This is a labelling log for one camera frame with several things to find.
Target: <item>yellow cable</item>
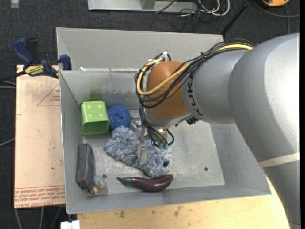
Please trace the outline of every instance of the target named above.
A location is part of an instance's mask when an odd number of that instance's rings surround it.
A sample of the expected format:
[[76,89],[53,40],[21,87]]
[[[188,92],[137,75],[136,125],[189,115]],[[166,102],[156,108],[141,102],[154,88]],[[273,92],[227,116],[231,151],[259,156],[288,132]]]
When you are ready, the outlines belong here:
[[[224,47],[221,47],[219,49],[217,49],[216,51],[218,50],[222,50],[222,49],[228,49],[228,48],[241,48],[241,49],[246,49],[246,50],[250,50],[252,49],[253,47],[251,46],[248,46],[248,45],[243,45],[243,44],[232,44],[232,45],[226,45]],[[146,68],[148,66],[151,66],[153,65],[154,62],[150,62],[148,64],[146,64],[142,71],[145,71]],[[188,64],[186,64],[185,66],[183,66],[180,70],[178,70],[176,73],[172,74],[170,77],[168,77],[167,79],[165,79],[163,82],[161,82],[159,85],[157,85],[156,87],[154,87],[153,89],[149,90],[149,91],[146,91],[146,92],[143,92],[141,91],[141,88],[140,88],[140,82],[141,82],[141,79],[143,77],[143,72],[140,73],[139,75],[139,78],[138,78],[138,81],[137,81],[137,91],[140,95],[142,96],[148,96],[148,95],[151,95],[153,93],[155,93],[156,91],[160,90],[160,88],[162,88],[165,84],[167,84],[171,79],[175,78],[176,76],[178,76],[181,72],[183,72],[185,70],[185,68],[188,66]]]

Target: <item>purple eggplant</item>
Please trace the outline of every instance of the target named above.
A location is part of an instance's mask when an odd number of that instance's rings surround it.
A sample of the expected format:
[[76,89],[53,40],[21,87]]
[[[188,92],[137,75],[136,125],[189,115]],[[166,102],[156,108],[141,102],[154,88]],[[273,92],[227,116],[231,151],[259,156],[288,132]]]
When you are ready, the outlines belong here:
[[117,179],[125,186],[134,187],[144,192],[161,192],[171,184],[173,176],[164,175],[152,179],[142,177],[117,177]]

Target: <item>blue ball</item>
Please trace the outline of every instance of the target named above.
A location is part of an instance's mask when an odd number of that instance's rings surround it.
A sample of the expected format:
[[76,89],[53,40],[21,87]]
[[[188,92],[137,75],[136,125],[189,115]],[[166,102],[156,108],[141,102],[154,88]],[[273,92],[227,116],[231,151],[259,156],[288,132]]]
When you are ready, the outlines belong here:
[[123,105],[115,105],[109,108],[107,114],[110,120],[109,128],[112,131],[122,125],[129,127],[131,123],[130,112],[128,108]]

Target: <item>blue fuzzy cloth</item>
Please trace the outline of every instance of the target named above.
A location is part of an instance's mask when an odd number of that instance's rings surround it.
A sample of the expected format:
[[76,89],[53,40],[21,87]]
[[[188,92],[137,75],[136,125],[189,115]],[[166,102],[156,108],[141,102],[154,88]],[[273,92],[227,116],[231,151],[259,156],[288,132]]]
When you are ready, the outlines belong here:
[[127,165],[142,170],[150,177],[158,177],[169,173],[169,166],[172,161],[172,150],[159,149],[150,142],[148,145],[147,163],[138,165],[138,135],[127,127],[120,126],[112,132],[112,138],[108,140],[104,149],[108,155]]

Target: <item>green cube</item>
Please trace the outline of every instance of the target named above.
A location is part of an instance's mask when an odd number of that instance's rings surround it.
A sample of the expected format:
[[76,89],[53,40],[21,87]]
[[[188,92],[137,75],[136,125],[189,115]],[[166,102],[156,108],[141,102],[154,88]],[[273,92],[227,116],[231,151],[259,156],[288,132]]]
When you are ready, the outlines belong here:
[[87,101],[81,104],[83,135],[103,134],[108,132],[109,118],[103,101]]

